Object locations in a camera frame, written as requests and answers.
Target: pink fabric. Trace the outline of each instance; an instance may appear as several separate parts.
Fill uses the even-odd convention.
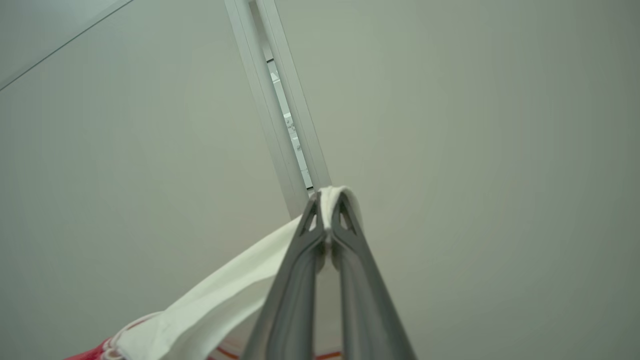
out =
[[[103,346],[107,340],[104,340],[98,347],[93,348],[87,352],[83,352],[82,354],[74,355],[72,357],[68,357],[65,360],[100,360],[100,356],[104,352]]]

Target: gray wall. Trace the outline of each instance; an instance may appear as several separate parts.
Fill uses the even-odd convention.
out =
[[[289,220],[223,1],[135,0],[0,92],[2,359],[61,359]]]
[[[420,358],[638,357],[637,2],[276,4]]]

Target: ceiling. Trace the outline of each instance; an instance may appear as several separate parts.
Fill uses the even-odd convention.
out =
[[[0,90],[129,1],[0,1]]]

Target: metal frame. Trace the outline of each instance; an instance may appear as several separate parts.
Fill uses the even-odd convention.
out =
[[[280,110],[267,63],[247,0],[225,0],[249,86],[269,147],[280,189],[291,218],[296,218],[308,201],[307,187],[291,145],[289,132]]]
[[[340,195],[329,231],[320,196],[307,204],[240,359],[313,359],[316,273],[329,239],[340,272],[344,357],[416,360],[347,195]]]
[[[275,60],[278,74],[282,82],[287,104],[291,111],[293,124],[296,126],[302,153],[307,162],[309,176],[315,189],[330,186],[331,178],[324,161],[324,155],[320,148],[316,128],[311,119],[307,100],[300,85],[298,72],[293,63],[293,57],[289,50],[289,44],[280,22],[278,8],[274,0],[255,0],[258,5],[260,18],[264,24],[264,30],[269,41],[273,59]]]

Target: gray tongs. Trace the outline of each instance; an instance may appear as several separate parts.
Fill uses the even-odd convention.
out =
[[[348,197],[340,195],[326,231],[320,196],[309,199],[240,359],[314,358],[316,273],[327,249],[340,272],[344,358],[416,359]]]

